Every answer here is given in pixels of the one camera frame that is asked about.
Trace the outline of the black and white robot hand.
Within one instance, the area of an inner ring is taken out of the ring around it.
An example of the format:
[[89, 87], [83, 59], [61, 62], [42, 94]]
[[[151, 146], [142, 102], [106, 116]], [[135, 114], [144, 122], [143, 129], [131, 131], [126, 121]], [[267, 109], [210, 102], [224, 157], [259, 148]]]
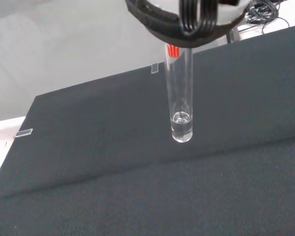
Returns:
[[248, 0], [127, 0], [128, 11], [159, 40], [197, 48], [230, 32], [245, 17]]

